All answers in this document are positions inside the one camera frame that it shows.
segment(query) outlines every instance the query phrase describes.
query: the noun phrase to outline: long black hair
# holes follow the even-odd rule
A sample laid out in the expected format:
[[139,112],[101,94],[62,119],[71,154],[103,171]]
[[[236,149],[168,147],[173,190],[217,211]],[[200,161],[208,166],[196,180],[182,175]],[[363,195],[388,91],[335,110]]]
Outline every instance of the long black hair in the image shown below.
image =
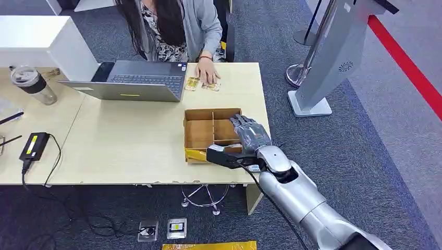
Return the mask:
[[[140,13],[137,4],[140,0],[115,0],[118,11],[127,21],[132,44],[138,53],[146,51],[141,40],[142,32]],[[185,41],[183,19],[185,16],[182,0],[153,0],[157,15],[157,28],[163,41],[179,46]]]

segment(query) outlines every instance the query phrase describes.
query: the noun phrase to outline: silver pole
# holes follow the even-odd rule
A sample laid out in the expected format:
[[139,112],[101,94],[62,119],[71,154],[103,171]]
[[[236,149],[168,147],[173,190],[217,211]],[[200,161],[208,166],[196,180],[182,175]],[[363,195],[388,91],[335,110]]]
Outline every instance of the silver pole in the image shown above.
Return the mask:
[[[333,13],[336,10],[336,3],[337,0],[330,0],[330,2],[327,5],[327,9],[325,10],[324,16],[322,17],[321,24],[319,25],[317,35],[315,37],[315,40],[313,42],[313,45],[310,47],[309,53],[307,54],[307,58],[304,61],[304,64],[295,64],[290,66],[286,70],[286,78],[290,85],[298,88],[301,83],[304,81],[305,77],[309,73],[311,69],[311,65],[313,63],[313,59],[316,56],[316,52],[319,48],[319,44],[321,43],[322,38],[325,35],[325,32],[327,31],[328,26],[330,25],[333,17]],[[298,77],[296,79],[291,78],[290,72],[293,70],[300,69],[300,72],[298,74]]]

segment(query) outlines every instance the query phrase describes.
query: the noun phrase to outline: cardboard box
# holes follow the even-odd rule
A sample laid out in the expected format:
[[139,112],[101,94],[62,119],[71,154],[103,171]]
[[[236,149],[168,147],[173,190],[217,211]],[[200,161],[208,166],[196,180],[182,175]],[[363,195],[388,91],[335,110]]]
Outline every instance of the cardboard box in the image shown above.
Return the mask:
[[[187,109],[184,112],[184,148],[206,153],[212,145],[228,146],[240,144],[238,136],[229,118],[241,114],[240,108]],[[242,148],[226,148],[229,152],[240,153]],[[188,163],[204,163],[189,157]]]

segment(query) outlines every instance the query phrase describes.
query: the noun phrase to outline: bracelet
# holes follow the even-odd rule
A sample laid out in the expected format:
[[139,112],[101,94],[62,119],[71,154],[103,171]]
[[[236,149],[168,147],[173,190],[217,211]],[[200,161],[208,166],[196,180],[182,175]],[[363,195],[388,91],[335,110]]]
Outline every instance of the bracelet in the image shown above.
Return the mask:
[[213,61],[213,59],[210,56],[200,56],[199,60],[201,60],[201,58],[208,58],[208,59],[210,59],[210,61]]

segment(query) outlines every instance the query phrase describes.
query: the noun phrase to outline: travel mug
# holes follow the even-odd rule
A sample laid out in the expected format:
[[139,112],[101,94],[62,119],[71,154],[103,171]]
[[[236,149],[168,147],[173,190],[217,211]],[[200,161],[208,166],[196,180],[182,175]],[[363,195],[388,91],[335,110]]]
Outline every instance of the travel mug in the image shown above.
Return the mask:
[[29,66],[17,67],[11,72],[10,77],[15,86],[44,105],[52,105],[57,101],[54,91],[35,68]]

